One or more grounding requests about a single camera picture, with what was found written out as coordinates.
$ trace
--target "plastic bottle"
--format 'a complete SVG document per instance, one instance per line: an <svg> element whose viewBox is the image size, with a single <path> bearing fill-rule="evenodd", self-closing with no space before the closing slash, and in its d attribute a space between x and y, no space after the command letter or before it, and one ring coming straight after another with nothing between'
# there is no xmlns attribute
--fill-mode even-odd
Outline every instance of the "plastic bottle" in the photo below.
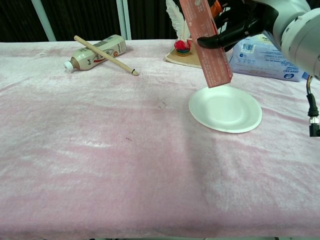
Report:
<svg viewBox="0 0 320 240"><path fill-rule="evenodd" d="M126 52L125 39L116 34L94 44L94 46L113 57L120 56ZM74 69L87 71L105 61L106 59L100 54L96 54L89 48L84 47L76 50L71 60L64 63L64 67L69 73L72 73Z"/></svg>

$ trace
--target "wooden stick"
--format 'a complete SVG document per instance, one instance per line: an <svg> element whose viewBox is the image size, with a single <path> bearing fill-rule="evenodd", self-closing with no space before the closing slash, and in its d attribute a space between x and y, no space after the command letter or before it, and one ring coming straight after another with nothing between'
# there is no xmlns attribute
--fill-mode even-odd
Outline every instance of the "wooden stick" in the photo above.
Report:
<svg viewBox="0 0 320 240"><path fill-rule="evenodd" d="M122 63L118 59L115 59L114 57L110 56L109 54L105 53L104 51L101 51L99 48L93 46L92 44L90 44L86 40L83 40L81 37L76 35L76 36L74 36L74 40L76 40L78 43L81 43L82 45L86 46L88 49L95 52L96 54L100 54L105 59L108 59L110 62L112 62L115 65L119 66L120 68L128 71L132 75L139 76L139 73L135 69L130 68L129 66L125 65L124 63Z"/></svg>

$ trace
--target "cable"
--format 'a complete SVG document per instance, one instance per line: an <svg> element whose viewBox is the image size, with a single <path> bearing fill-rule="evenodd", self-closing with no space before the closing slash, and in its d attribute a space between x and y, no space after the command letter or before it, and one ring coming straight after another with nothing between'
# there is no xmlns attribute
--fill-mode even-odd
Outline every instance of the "cable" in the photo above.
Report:
<svg viewBox="0 0 320 240"><path fill-rule="evenodd" d="M312 79L313 79L312 76L309 75L308 79L306 80L306 92L307 92L308 95L311 94L310 84L312 82Z"/></svg>
<svg viewBox="0 0 320 240"><path fill-rule="evenodd" d="M317 103L314 95L311 93L311 82L313 77L309 76L306 81L306 92L307 92L307 99L309 102L309 111L308 116L310 117L309 123L309 133L310 137L320 137L320 125L319 125L319 111L317 108Z"/></svg>

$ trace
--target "black connector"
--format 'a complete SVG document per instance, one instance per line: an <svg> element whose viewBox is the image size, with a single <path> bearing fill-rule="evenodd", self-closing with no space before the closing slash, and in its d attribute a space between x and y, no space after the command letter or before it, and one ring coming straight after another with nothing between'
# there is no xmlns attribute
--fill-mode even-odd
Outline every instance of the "black connector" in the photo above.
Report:
<svg viewBox="0 0 320 240"><path fill-rule="evenodd" d="M312 93L306 96L310 105L308 116L310 117L309 132L310 137L320 137L319 111L314 95Z"/></svg>
<svg viewBox="0 0 320 240"><path fill-rule="evenodd" d="M310 137L320 137L320 126L319 124L312 123L309 126Z"/></svg>
<svg viewBox="0 0 320 240"><path fill-rule="evenodd" d="M313 117L317 118L319 116L319 111L317 108L317 103L316 103L316 99L315 99L314 95L312 93L310 93L306 97L308 98L309 106L310 106L308 116L310 118L313 118Z"/></svg>

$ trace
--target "white paper plate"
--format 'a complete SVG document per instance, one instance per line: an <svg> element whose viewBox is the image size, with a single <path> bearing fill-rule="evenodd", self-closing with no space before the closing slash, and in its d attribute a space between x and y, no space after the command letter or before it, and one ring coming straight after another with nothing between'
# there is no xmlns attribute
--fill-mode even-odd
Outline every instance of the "white paper plate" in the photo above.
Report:
<svg viewBox="0 0 320 240"><path fill-rule="evenodd" d="M245 133L262 121L262 109L251 95L229 85L202 88L189 100L192 116L208 128Z"/></svg>

